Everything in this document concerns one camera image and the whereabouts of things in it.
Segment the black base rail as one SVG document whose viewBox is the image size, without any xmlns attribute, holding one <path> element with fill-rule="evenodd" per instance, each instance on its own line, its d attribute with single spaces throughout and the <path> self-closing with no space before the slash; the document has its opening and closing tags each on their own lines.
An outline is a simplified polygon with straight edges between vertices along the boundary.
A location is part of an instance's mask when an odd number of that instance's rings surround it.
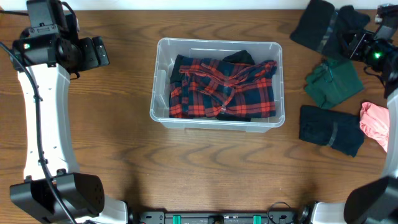
<svg viewBox="0 0 398 224">
<path fill-rule="evenodd" d="M 295 223 L 293 211 L 267 213 L 165 213 L 143 212 L 138 223 L 142 224 L 273 224 Z"/>
</svg>

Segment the navy folded garment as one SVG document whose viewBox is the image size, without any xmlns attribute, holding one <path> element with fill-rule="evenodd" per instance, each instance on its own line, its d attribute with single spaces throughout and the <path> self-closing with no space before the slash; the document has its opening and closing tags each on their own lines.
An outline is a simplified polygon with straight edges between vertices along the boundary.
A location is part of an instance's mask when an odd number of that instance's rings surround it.
<svg viewBox="0 0 398 224">
<path fill-rule="evenodd" d="M 329 146 L 348 156 L 355 157 L 364 142 L 359 117 L 353 114 L 303 105 L 299 125 L 299 139 Z"/>
</svg>

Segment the red navy plaid shirt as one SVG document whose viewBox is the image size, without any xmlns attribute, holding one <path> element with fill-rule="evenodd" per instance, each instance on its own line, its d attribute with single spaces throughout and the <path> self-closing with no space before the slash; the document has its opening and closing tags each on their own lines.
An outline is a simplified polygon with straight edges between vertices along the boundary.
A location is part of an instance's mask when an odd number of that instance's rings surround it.
<svg viewBox="0 0 398 224">
<path fill-rule="evenodd" d="M 276 115 L 275 60 L 231 63 L 178 55 L 170 77 L 170 118 L 268 118 Z"/>
</svg>

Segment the black garment in bin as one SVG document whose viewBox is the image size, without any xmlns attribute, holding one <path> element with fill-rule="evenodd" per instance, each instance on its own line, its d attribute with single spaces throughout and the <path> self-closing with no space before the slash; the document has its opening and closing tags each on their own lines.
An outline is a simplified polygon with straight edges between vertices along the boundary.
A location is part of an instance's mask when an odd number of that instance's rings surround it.
<svg viewBox="0 0 398 224">
<path fill-rule="evenodd" d="M 193 115 L 189 115 L 187 112 L 183 112 L 183 103 L 182 103 L 182 82 L 185 77 L 185 74 L 179 72 L 179 68 L 184 63 L 193 63 L 194 58 L 184 57 L 183 55 L 177 55 L 175 60 L 175 64 L 172 70 L 172 75 L 170 77 L 170 111 L 169 116 L 171 118 L 207 118 L 208 116 L 205 114 L 206 108 L 211 108 L 214 104 L 213 99 L 202 93 L 198 93 L 198 106 L 204 106 L 203 109 L 200 109 L 199 112 Z M 236 52 L 235 54 L 229 55 L 223 59 L 224 62 L 229 63 L 244 63 L 248 65 L 254 65 L 254 60 L 251 55 L 246 51 L 242 50 Z"/>
</svg>

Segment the black garment with tape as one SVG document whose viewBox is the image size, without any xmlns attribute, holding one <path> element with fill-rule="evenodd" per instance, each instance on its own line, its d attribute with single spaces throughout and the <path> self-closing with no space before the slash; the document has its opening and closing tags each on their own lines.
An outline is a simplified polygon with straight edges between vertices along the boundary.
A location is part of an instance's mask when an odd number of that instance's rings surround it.
<svg viewBox="0 0 398 224">
<path fill-rule="evenodd" d="M 343 58 L 339 36 L 366 27 L 370 17 L 352 5 L 336 9 L 327 1 L 311 0 L 291 33 L 294 42 L 336 60 Z"/>
</svg>

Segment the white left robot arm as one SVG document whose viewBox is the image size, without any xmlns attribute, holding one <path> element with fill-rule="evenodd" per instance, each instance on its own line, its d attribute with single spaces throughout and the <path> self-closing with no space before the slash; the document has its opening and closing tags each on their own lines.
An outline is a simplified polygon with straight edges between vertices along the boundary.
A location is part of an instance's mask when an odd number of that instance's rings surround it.
<svg viewBox="0 0 398 224">
<path fill-rule="evenodd" d="M 109 64 L 103 40 L 79 38 L 65 2 L 28 1 L 27 14 L 30 27 L 7 49 L 27 123 L 24 180 L 11 186 L 11 201 L 41 223 L 129 223 L 127 204 L 106 196 L 99 177 L 80 172 L 71 140 L 71 75 Z"/>
</svg>

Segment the pink folded garment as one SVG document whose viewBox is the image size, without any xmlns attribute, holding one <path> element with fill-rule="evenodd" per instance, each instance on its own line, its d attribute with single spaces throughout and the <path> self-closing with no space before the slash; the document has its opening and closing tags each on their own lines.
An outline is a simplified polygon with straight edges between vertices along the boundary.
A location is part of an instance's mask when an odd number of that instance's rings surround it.
<svg viewBox="0 0 398 224">
<path fill-rule="evenodd" d="M 360 110 L 360 129 L 387 152 L 389 142 L 389 110 L 371 102 L 364 102 Z"/>
</svg>

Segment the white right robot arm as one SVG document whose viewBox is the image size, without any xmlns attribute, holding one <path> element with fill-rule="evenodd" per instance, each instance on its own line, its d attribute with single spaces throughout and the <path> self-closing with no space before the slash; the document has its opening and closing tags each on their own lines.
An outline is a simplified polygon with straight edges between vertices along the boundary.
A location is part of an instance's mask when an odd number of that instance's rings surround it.
<svg viewBox="0 0 398 224">
<path fill-rule="evenodd" d="M 353 190 L 344 203 L 317 202 L 310 223 L 397 223 L 397 47 L 396 28 L 351 30 L 338 36 L 339 54 L 381 72 L 390 117 L 387 157 L 381 178 Z"/>
</svg>

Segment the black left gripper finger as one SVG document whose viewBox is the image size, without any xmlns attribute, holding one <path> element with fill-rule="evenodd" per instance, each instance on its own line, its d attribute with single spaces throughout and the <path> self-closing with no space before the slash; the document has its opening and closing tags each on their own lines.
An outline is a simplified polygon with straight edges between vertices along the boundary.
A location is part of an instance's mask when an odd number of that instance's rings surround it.
<svg viewBox="0 0 398 224">
<path fill-rule="evenodd" d="M 79 40 L 78 44 L 82 60 L 80 62 L 79 71 L 91 70 L 99 66 L 98 58 L 95 51 L 95 46 L 91 38 L 84 38 Z"/>
<path fill-rule="evenodd" d="M 107 54 L 107 51 L 106 51 L 106 48 L 104 45 L 103 38 L 98 36 L 98 37 L 92 38 L 92 40 L 94 43 L 95 53 L 96 53 L 96 57 L 97 57 L 99 66 L 109 65 L 109 58 L 108 58 L 108 54 Z"/>
</svg>

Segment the dark green garment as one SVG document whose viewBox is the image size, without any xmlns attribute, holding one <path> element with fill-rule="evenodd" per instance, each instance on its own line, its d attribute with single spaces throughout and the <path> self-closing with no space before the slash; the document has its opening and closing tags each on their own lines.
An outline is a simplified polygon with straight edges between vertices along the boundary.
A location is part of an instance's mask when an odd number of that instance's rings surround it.
<svg viewBox="0 0 398 224">
<path fill-rule="evenodd" d="M 306 77 L 305 92 L 315 104 L 330 110 L 364 90 L 364 85 L 350 60 L 324 58 Z"/>
</svg>

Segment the clear plastic storage bin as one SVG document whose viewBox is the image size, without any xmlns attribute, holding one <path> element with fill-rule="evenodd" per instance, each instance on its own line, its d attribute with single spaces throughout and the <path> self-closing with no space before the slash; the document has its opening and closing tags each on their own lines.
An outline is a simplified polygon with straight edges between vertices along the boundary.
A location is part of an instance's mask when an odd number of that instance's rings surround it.
<svg viewBox="0 0 398 224">
<path fill-rule="evenodd" d="M 192 58 L 222 60 L 240 50 L 247 50 L 256 63 L 265 60 L 277 62 L 276 74 L 272 77 L 276 115 L 264 119 L 222 121 L 215 118 L 177 119 L 169 117 L 170 77 L 178 55 Z M 149 114 L 152 120 L 169 129 L 224 129 L 265 133 L 279 128 L 285 122 L 283 51 L 277 42 L 251 42 L 232 40 L 200 40 L 163 38 L 157 44 L 154 82 Z"/>
</svg>

